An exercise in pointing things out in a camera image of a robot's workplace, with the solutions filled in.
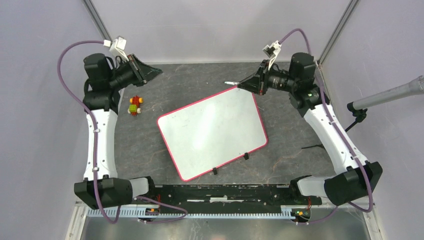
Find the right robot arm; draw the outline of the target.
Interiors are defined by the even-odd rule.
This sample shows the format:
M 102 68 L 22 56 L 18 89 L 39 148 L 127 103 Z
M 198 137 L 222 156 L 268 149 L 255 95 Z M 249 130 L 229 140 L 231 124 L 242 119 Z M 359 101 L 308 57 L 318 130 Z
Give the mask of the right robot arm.
M 265 59 L 255 73 L 236 86 L 260 96 L 269 89 L 287 92 L 290 103 L 312 127 L 330 157 L 335 176 L 308 175 L 293 179 L 288 191 L 293 203 L 302 204 L 314 196 L 341 206 L 368 197 L 372 206 L 373 191 L 383 169 L 377 161 L 370 162 L 350 140 L 324 90 L 315 84 L 315 71 L 314 57 L 297 52 L 291 57 L 288 70 L 279 69 L 277 64 Z

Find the green capped whiteboard marker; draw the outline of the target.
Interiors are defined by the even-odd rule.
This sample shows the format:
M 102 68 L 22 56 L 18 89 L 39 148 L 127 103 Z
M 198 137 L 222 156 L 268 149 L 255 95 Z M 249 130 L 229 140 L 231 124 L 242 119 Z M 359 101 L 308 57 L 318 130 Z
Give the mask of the green capped whiteboard marker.
M 225 81 L 224 84 L 230 85 L 230 86 L 238 86 L 240 84 L 240 82 L 236 82 L 236 81 Z

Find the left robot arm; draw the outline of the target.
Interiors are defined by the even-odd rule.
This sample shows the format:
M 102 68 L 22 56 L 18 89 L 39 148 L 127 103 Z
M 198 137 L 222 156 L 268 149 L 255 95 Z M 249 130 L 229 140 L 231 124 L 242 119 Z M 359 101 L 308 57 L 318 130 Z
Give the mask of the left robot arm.
M 115 128 L 120 90 L 142 87 L 163 71 L 145 64 L 134 54 L 114 66 L 111 57 L 94 53 L 84 60 L 88 76 L 84 83 L 83 104 L 89 130 L 88 155 L 83 180 L 74 184 L 74 193 L 91 209 L 118 207 L 132 202 L 130 180 L 118 177 L 115 161 Z

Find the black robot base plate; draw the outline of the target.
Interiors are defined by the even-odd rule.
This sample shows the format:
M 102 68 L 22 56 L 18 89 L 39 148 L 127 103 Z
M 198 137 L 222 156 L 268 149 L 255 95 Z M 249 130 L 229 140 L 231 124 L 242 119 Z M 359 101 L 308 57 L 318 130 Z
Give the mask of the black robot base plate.
M 161 214 L 278 214 L 282 206 L 305 209 L 319 206 L 317 196 L 300 196 L 287 184 L 163 184 L 155 185 L 147 198 L 177 207 L 159 208 Z

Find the pink framed whiteboard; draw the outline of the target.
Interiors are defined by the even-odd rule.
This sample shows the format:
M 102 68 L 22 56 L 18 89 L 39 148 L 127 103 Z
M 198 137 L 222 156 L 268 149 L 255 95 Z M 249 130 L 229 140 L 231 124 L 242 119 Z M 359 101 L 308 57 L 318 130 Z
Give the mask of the pink framed whiteboard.
M 184 182 L 268 143 L 254 95 L 237 87 L 168 112 L 156 124 Z

